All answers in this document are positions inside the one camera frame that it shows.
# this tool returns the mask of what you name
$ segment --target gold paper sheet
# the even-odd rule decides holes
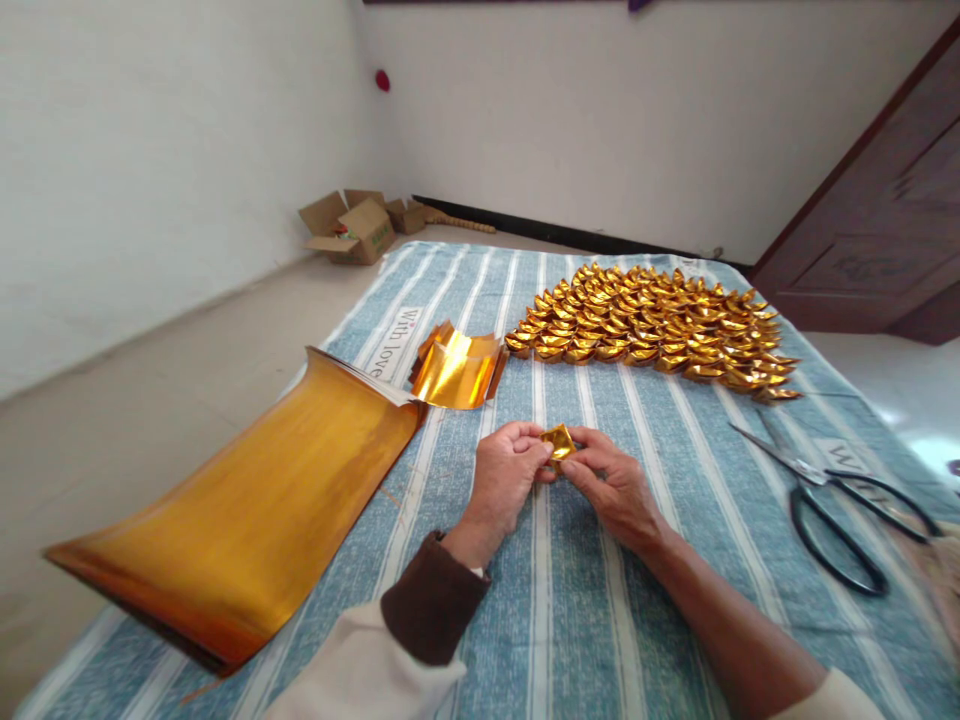
[[[303,380],[187,480],[44,556],[223,675],[283,627],[426,417],[315,348]]]
[[[505,340],[507,348],[522,353],[520,337],[532,339],[539,328],[532,332],[512,333]],[[557,337],[555,341],[566,345],[570,338]],[[437,407],[478,408],[496,394],[508,358],[507,349],[492,333],[468,337],[447,320],[435,327],[420,346],[410,374],[413,394]]]

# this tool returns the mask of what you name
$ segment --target bed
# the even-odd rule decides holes
[[[586,261],[703,275],[745,290],[733,268],[673,255],[580,257],[410,242],[323,349],[361,368],[379,360],[406,381],[416,346],[450,318],[468,335],[515,327],[535,293]],[[396,361],[385,341],[415,318]],[[783,354],[803,359],[791,387],[806,397],[771,411],[797,449],[837,455],[960,521],[949,492],[893,436],[862,396],[789,322]],[[819,497],[879,559],[883,599],[850,593],[814,563],[788,517],[793,485],[728,425],[761,435],[757,405],[719,386],[651,368],[543,365],[511,359],[495,400],[474,411],[432,408],[295,617],[223,681],[109,607],[18,711],[32,718],[254,718],[293,680],[346,608],[378,597],[420,540],[448,528],[470,490],[477,441],[505,422],[590,425],[640,459],[670,523],[737,589],[824,665],[838,667],[887,717],[960,714],[951,649],[931,598],[886,530],[836,493]],[[468,675],[440,717],[726,717],[704,658],[650,574],[598,525],[564,481],[539,487],[490,567],[491,592],[458,650]]]

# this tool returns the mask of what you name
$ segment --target person's left hand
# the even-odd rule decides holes
[[[467,567],[486,567],[504,538],[516,529],[537,470],[553,453],[553,445],[540,440],[542,432],[535,423],[512,422],[477,445],[470,502],[460,522],[441,541]]]

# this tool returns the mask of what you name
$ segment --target folded gold paper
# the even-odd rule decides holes
[[[504,345],[493,334],[468,337],[447,320],[436,326],[417,352],[410,373],[413,394],[429,405],[473,410],[497,392],[508,351],[529,355],[538,333],[510,333]],[[569,338],[554,338],[556,341]]]
[[[534,298],[505,339],[518,358],[541,362],[593,360],[683,372],[694,382],[719,381],[761,402],[802,397],[782,387],[798,362],[772,353],[780,346],[777,313],[756,291],[727,293],[720,283],[634,267],[623,273],[584,265],[568,283]]]
[[[426,411],[307,348],[303,380],[173,491],[44,557],[229,675],[306,599]]]
[[[552,430],[547,430],[543,433],[540,439],[553,444],[553,454],[550,456],[550,467],[559,475],[561,461],[577,451],[577,446],[573,444],[573,438],[570,437],[570,431],[567,430],[566,425],[560,423]]]

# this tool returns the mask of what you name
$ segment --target sleeve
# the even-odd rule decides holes
[[[268,720],[432,716],[466,674],[457,644],[490,586],[431,533],[380,602],[347,610]]]
[[[833,668],[823,685],[808,698],[770,720],[883,720],[877,706],[842,672]]]

